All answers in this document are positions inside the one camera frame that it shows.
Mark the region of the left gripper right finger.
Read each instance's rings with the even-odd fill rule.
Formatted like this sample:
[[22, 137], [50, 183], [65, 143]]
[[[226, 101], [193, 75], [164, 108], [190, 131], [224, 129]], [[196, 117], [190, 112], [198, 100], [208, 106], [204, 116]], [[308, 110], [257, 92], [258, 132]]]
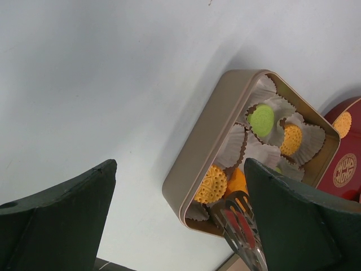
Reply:
[[360, 270], [360, 203], [245, 161], [269, 270]]

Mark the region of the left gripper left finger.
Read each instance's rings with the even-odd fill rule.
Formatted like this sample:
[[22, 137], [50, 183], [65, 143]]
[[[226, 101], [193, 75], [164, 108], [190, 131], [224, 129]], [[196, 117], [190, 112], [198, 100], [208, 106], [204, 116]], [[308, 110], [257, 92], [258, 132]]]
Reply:
[[1, 205], [1, 270], [92, 270], [116, 184], [109, 159]]

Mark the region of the metal serving tongs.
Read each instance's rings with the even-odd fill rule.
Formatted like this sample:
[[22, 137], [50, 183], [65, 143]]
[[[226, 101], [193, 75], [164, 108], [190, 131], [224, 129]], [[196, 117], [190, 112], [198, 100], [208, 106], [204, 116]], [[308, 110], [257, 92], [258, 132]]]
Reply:
[[268, 269], [246, 192], [231, 193], [226, 199], [213, 203], [208, 212], [230, 248], [250, 270]]

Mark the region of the orange fish-shaped cookie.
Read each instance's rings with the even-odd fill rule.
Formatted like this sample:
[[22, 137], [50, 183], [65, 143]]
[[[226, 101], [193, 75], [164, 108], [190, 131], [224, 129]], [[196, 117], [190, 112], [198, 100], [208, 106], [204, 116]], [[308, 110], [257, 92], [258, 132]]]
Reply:
[[227, 189], [224, 197], [228, 197], [231, 193], [235, 191], [243, 191], [249, 194], [246, 186], [245, 174], [239, 168], [236, 168], [234, 170], [230, 180], [227, 182]]

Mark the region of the orange biscuit cookie bottom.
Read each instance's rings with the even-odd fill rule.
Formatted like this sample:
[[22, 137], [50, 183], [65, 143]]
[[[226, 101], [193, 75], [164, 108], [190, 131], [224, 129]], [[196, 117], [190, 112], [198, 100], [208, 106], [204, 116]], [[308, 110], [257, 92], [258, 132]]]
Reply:
[[220, 200], [227, 189], [227, 176], [217, 165], [212, 165], [199, 186], [194, 200], [201, 204], [214, 203]]

